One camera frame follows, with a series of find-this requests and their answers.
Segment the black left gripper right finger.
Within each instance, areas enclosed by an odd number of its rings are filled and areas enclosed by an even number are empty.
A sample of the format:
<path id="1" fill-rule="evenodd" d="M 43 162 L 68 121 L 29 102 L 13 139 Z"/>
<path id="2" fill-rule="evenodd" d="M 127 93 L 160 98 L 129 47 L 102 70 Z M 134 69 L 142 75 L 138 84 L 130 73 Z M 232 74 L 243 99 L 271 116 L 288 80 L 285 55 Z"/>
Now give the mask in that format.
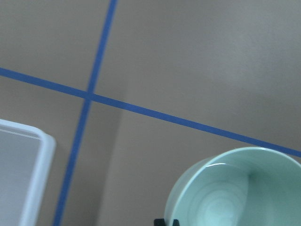
<path id="1" fill-rule="evenodd" d="M 171 226 L 180 226 L 179 220 L 174 219 L 174 220 L 172 221 Z"/>

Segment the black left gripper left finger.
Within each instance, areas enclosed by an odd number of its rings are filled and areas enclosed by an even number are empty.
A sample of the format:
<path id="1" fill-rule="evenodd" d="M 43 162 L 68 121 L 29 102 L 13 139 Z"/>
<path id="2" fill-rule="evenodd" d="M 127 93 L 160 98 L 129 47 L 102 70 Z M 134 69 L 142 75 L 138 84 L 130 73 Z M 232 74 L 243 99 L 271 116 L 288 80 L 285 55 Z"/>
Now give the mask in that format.
<path id="1" fill-rule="evenodd" d="M 166 226 L 163 218 L 154 219 L 154 226 Z"/>

